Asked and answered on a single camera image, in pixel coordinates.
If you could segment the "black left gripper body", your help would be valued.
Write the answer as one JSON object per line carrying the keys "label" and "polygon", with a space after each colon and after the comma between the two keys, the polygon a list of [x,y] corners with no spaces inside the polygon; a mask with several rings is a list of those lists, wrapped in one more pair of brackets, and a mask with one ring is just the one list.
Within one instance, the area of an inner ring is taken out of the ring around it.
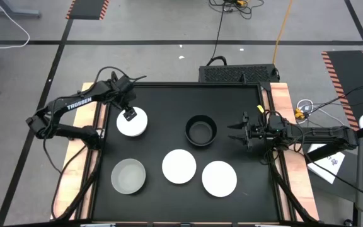
{"label": "black left gripper body", "polygon": [[128,76],[122,76],[120,79],[118,79],[117,76],[114,76],[113,81],[115,88],[113,105],[119,110],[124,110],[123,116],[126,121],[130,122],[137,116],[134,108],[129,105],[129,102],[136,99],[136,94],[133,90],[134,83]]}

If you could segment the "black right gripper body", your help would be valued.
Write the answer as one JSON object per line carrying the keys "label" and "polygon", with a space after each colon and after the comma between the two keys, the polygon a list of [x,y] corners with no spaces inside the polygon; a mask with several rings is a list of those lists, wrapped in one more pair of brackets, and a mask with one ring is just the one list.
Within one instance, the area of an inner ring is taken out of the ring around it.
{"label": "black right gripper body", "polygon": [[258,139],[266,139],[266,118],[264,113],[260,113],[257,124],[251,123],[251,120],[248,116],[247,112],[243,112],[243,130],[244,130],[244,139],[247,151],[252,151],[253,149],[253,138]]}

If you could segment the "black bowl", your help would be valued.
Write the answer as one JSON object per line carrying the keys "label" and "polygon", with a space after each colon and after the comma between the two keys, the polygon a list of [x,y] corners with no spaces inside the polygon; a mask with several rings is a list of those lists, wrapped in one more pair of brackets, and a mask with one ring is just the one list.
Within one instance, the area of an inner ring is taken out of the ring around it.
{"label": "black bowl", "polygon": [[217,125],[207,115],[195,115],[187,121],[185,135],[188,141],[195,146],[208,146],[216,138]]}

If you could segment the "white plate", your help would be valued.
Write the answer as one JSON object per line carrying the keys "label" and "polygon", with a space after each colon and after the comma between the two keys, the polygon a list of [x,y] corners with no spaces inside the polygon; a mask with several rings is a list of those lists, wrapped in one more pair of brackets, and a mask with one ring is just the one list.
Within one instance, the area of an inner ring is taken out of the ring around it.
{"label": "white plate", "polygon": [[195,175],[197,164],[193,155],[184,149],[170,151],[163,159],[162,172],[174,184],[184,184]]}

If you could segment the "light grey bowl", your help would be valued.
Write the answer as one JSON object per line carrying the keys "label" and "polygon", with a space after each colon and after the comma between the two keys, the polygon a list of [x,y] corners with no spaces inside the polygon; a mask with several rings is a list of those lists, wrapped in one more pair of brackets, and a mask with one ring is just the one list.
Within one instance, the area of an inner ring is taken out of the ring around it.
{"label": "light grey bowl", "polygon": [[125,195],[137,192],[146,181],[146,170],[144,165],[132,158],[118,162],[111,173],[113,188]]}

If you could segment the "black computer case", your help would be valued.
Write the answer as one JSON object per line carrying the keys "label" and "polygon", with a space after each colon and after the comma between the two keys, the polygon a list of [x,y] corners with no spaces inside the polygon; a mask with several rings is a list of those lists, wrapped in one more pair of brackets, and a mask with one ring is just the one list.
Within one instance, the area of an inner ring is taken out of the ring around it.
{"label": "black computer case", "polygon": [[200,66],[201,83],[278,83],[280,76],[273,64]]}

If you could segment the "wooden table side board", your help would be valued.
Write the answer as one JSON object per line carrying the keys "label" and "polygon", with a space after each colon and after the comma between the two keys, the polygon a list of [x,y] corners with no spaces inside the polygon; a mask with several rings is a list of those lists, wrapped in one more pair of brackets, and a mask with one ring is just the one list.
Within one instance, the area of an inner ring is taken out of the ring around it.
{"label": "wooden table side board", "polygon": [[[93,126],[101,131],[105,127],[106,106],[98,102],[89,103],[76,110],[74,127]],[[99,150],[89,150],[80,139],[69,141],[62,176],[59,178],[57,192],[53,196],[51,218],[58,218],[71,205],[81,189],[87,186],[92,176]]]}
{"label": "wooden table side board", "polygon": [[[266,109],[273,107],[289,122],[295,124],[288,85],[285,83],[270,83],[269,85],[262,91],[264,107]],[[289,149],[275,157],[277,169],[283,175],[283,179],[289,182],[292,193],[311,217],[319,219],[308,168],[302,154]]]}

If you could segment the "black diagonal bar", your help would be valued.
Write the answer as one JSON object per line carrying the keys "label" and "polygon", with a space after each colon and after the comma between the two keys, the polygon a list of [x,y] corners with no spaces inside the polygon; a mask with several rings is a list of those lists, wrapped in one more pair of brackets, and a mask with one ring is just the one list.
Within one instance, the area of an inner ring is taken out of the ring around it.
{"label": "black diagonal bar", "polygon": [[304,135],[304,144],[324,144],[308,155],[307,163],[318,161],[344,150],[353,150],[360,145],[363,128],[357,131],[347,127],[314,128]]}

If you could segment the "white paper sheet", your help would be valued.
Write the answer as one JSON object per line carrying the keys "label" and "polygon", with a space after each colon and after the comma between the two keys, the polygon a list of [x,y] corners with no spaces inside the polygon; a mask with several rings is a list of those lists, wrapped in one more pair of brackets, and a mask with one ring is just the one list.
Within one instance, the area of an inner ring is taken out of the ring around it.
{"label": "white paper sheet", "polygon": [[335,175],[338,173],[345,155],[342,152],[337,152],[331,156],[308,164],[308,169],[317,176],[332,184],[335,181]]}

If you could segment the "small hazard-striped black mat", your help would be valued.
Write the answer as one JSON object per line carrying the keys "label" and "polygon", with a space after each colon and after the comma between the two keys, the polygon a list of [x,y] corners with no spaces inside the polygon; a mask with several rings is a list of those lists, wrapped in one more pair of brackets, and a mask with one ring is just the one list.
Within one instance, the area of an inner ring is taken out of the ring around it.
{"label": "small hazard-striped black mat", "polygon": [[72,0],[68,20],[103,20],[110,0]]}

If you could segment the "large hazard-striped black mat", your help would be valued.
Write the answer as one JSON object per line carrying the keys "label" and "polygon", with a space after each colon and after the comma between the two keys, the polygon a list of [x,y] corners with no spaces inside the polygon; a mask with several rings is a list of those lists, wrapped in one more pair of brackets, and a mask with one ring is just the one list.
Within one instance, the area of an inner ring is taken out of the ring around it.
{"label": "large hazard-striped black mat", "polygon": [[323,51],[321,56],[349,127],[357,131],[363,115],[363,51]]}

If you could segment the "grey desk foot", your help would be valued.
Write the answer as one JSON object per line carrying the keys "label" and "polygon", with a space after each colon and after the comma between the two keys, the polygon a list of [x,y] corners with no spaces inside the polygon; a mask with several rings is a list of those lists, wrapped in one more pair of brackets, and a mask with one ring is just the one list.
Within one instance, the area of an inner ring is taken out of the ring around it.
{"label": "grey desk foot", "polygon": [[20,17],[20,18],[40,18],[41,12],[29,9],[17,9],[8,3],[8,0],[0,0],[0,16]]}

